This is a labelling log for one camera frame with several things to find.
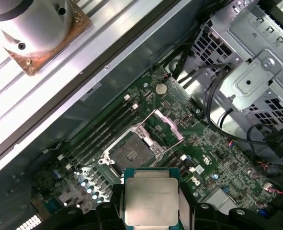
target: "metal bracket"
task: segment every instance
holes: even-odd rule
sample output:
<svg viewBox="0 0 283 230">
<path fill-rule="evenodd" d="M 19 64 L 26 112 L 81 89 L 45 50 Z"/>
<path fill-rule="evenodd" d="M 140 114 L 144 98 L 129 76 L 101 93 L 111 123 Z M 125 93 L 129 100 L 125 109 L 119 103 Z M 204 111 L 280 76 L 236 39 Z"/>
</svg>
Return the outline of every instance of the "metal bracket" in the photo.
<svg viewBox="0 0 283 230">
<path fill-rule="evenodd" d="M 251 62 L 243 62 L 223 81 L 220 91 L 238 110 L 250 107 L 268 89 L 270 80 L 282 70 L 282 65 L 264 50 Z"/>
</svg>

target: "screw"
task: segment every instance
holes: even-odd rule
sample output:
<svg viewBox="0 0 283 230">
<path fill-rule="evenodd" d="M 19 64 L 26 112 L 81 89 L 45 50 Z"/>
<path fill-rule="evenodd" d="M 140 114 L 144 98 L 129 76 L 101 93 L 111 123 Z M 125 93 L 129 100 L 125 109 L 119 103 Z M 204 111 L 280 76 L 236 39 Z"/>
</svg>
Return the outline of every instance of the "screw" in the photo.
<svg viewBox="0 0 283 230">
<path fill-rule="evenodd" d="M 207 204 L 201 204 L 201 208 L 209 209 L 209 206 Z"/>
<path fill-rule="evenodd" d="M 18 49 L 19 50 L 24 50 L 25 48 L 26 48 L 25 43 L 21 42 L 21 43 L 18 44 Z"/>
<path fill-rule="evenodd" d="M 268 59 L 268 60 L 264 60 L 264 61 L 261 63 L 261 65 L 262 65 L 262 68 L 263 68 L 264 70 L 269 70 L 269 69 L 271 69 L 271 68 L 273 67 L 273 65 L 274 65 L 274 60 L 273 60 L 272 58 L 270 58 L 270 59 Z"/>
<path fill-rule="evenodd" d="M 31 59 L 27 59 L 27 61 L 26 61 L 26 64 L 29 66 L 29 65 L 31 65 L 32 64 L 32 60 Z"/>
<path fill-rule="evenodd" d="M 239 214 L 239 215 L 245 215 L 246 214 L 245 211 L 241 210 L 241 209 L 237 209 L 236 213 Z"/>
</svg>

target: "cable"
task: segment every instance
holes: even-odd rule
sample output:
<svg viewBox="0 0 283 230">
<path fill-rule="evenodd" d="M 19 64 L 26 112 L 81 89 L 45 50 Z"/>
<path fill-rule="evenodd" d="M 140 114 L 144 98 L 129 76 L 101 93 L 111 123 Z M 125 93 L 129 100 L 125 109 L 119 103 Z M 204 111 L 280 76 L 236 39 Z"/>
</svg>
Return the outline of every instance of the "cable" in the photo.
<svg viewBox="0 0 283 230">
<path fill-rule="evenodd" d="M 232 113 L 233 111 L 234 111 L 234 110 L 233 110 L 232 108 L 230 108 L 229 110 L 227 110 L 227 111 L 222 115 L 222 117 L 221 117 L 221 119 L 220 119 L 220 124 L 219 124 L 220 129 L 222 129 L 223 123 L 224 123 L 224 120 L 226 119 L 226 117 L 227 117 L 230 113 Z"/>
<path fill-rule="evenodd" d="M 276 133 L 277 132 L 277 129 L 276 128 L 273 128 L 269 125 L 265 125 L 265 124 L 257 124 L 257 125 L 254 125 L 254 126 L 251 126 L 248 130 L 247 130 L 247 140 L 251 140 L 251 134 L 252 134 L 252 130 L 254 128 L 259 128 L 259 127 L 266 127 L 267 129 L 270 129 L 272 132 Z M 254 155 L 256 152 L 255 152 L 255 147 L 252 143 L 250 143 L 250 146 L 251 146 L 251 149 L 252 149 L 252 154 Z"/>
<path fill-rule="evenodd" d="M 159 59 L 162 52 L 171 46 L 192 46 L 194 45 L 194 40 L 198 36 L 198 34 L 201 32 L 201 26 L 202 24 L 206 23 L 210 19 L 210 16 L 215 13 L 216 11 L 220 10 L 221 8 L 227 6 L 229 3 L 231 3 L 233 0 L 213 0 L 210 1 L 206 6 L 204 6 L 202 9 L 199 10 L 196 19 L 197 23 L 195 23 L 192 27 L 192 36 L 190 36 L 187 40 L 191 42 L 184 42 L 184 43 L 174 43 L 174 44 L 167 44 L 162 49 L 159 50 L 159 52 L 155 55 L 153 58 L 153 61 L 150 65 L 150 73 L 153 72 L 155 64 L 157 60 Z M 184 52 L 181 56 L 181 64 L 178 65 L 175 69 L 174 78 L 177 79 L 179 74 L 182 72 L 182 69 L 184 68 L 184 64 L 188 57 L 188 51 Z"/>
<path fill-rule="evenodd" d="M 224 80 L 224 78 L 226 77 L 227 74 L 227 70 L 226 69 L 222 69 L 218 75 L 218 77 L 210 84 L 210 86 L 206 89 L 206 92 L 204 94 L 204 111 L 205 111 L 205 115 L 207 117 L 207 122 L 210 126 L 210 128 L 216 132 L 218 132 L 219 134 L 226 136 L 230 139 L 233 140 L 238 140 L 238 141 L 242 141 L 245 143 L 253 143 L 253 144 L 259 144 L 259 145 L 267 145 L 266 142 L 261 142 L 261 141 L 252 141 L 252 140 L 248 140 L 248 139 L 243 139 L 243 138 L 239 138 L 236 137 L 234 135 L 231 135 L 225 131 L 223 131 L 222 129 L 220 129 L 219 127 L 216 126 L 216 124 L 214 124 L 211 120 L 211 108 L 212 108 L 212 103 L 213 103 L 213 98 L 214 98 L 214 94 L 217 90 L 217 88 L 221 85 L 222 81 Z"/>
<path fill-rule="evenodd" d="M 270 193 L 277 193 L 277 194 L 283 195 L 283 192 L 278 190 L 277 188 L 270 187 L 270 188 L 267 189 L 267 191 L 270 192 Z"/>
<path fill-rule="evenodd" d="M 194 75 L 196 75 L 197 73 L 199 73 L 202 69 L 219 69 L 219 68 L 223 68 L 225 67 L 227 64 L 223 64 L 223 65 L 206 65 L 206 66 L 199 66 L 197 68 L 199 69 L 193 69 L 190 73 L 187 74 L 187 76 L 183 77 L 182 79 L 178 80 L 179 84 L 182 84 L 184 81 L 186 81 L 187 79 L 189 79 L 190 77 L 193 77 Z"/>
</svg>

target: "screw hole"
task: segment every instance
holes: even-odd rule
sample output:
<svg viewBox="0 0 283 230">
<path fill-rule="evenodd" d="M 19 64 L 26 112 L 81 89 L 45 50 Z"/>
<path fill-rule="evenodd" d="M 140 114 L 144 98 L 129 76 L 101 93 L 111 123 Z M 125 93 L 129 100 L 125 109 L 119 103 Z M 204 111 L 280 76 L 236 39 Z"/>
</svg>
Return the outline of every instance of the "screw hole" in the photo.
<svg viewBox="0 0 283 230">
<path fill-rule="evenodd" d="M 66 14 L 66 9 L 63 8 L 63 7 L 59 8 L 59 9 L 58 9 L 58 14 L 59 14 L 59 15 L 65 15 L 65 14 Z"/>
<path fill-rule="evenodd" d="M 24 50 L 25 48 L 26 48 L 25 43 L 22 43 L 22 42 L 21 42 L 21 43 L 18 44 L 18 49 L 19 49 L 19 50 Z"/>
</svg>

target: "integrated circuit chip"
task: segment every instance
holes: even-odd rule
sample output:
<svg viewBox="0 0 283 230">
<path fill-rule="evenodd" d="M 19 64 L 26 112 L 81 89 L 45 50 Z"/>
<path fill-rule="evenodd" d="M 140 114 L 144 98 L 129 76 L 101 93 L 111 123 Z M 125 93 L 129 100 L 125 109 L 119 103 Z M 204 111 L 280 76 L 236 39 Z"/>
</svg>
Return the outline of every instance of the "integrated circuit chip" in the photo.
<svg viewBox="0 0 283 230">
<path fill-rule="evenodd" d="M 209 138 L 208 138 L 212 143 L 215 143 L 217 140 L 218 140 L 218 138 L 217 138 L 217 136 L 216 135 L 211 135 Z"/>
<path fill-rule="evenodd" d="M 113 149 L 113 160 L 122 171 L 125 168 L 138 168 L 155 157 L 149 147 L 135 133 L 118 149 Z"/>
<path fill-rule="evenodd" d="M 229 166 L 229 168 L 230 168 L 230 170 L 235 171 L 235 170 L 237 170 L 238 166 L 237 166 L 237 164 L 234 162 L 234 163 L 232 163 L 232 164 Z"/>
</svg>

